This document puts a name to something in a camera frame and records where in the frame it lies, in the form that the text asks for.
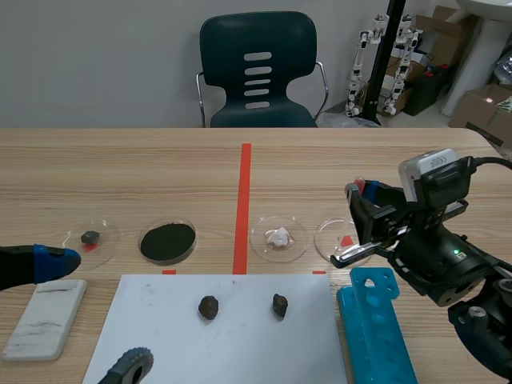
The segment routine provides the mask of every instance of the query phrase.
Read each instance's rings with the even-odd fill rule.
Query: white eraser
[[[39,284],[2,352],[2,359],[12,362],[57,359],[86,287],[84,280]]]

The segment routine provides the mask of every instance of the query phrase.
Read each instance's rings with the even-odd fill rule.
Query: petri dish
[[[325,220],[314,234],[314,246],[320,255],[330,262],[330,256],[341,256],[359,245],[358,232],[354,221],[350,218],[348,223],[344,218],[330,218]],[[359,262],[350,264],[347,268],[361,266],[371,259],[371,256]]]
[[[188,258],[197,244],[195,227],[185,218],[159,218],[138,237],[138,249],[149,262],[171,266]]]
[[[274,246],[270,237],[284,228],[287,232],[286,246]],[[306,252],[309,236],[307,229],[296,217],[270,216],[260,218],[250,232],[250,243],[262,258],[272,262],[292,262]]]
[[[95,244],[82,242],[82,236],[88,231],[99,234]],[[68,231],[62,247],[71,248],[80,254],[82,263],[77,270],[92,270],[105,264],[116,254],[120,239],[121,232],[112,222],[103,219],[90,220],[80,224],[76,230]]]

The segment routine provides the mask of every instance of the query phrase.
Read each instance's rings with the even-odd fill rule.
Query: white paper sheet
[[[281,321],[274,294],[288,299]],[[346,384],[326,275],[124,275],[83,383],[137,346],[154,355],[142,384]]]

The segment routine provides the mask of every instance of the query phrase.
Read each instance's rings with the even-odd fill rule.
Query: wooden table
[[[108,129],[0,130],[0,244],[60,246],[88,219],[116,222],[122,240],[107,264],[73,274],[87,291],[62,356],[55,362],[0,362],[2,383],[81,383],[122,274],[160,274],[142,259],[137,240],[149,222],[188,218],[198,246],[176,265],[179,274],[230,274],[241,144],[252,142],[250,225],[262,216],[297,216],[310,232],[297,261],[268,262],[249,249],[251,274],[327,270],[333,293],[350,279],[314,248],[326,218],[343,216],[343,187],[357,175],[400,185],[398,164],[428,150],[496,156],[478,134],[458,129]],[[447,227],[512,262],[512,174],[485,166],[473,176],[464,215]],[[385,266],[374,257],[367,266]],[[446,309],[399,280],[394,306],[418,381],[502,383],[460,343]],[[0,292],[0,348],[30,299],[33,286]],[[342,322],[340,336],[345,348]],[[346,364],[349,355],[344,351]]]

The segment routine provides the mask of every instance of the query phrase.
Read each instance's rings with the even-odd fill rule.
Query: black chair
[[[329,88],[316,61],[317,32],[299,12],[229,14],[207,20],[200,34],[203,72],[197,75],[202,126],[206,126],[199,79],[226,92],[226,104],[212,117],[215,127],[317,126]],[[286,96],[288,84],[320,67],[325,98],[313,118]]]

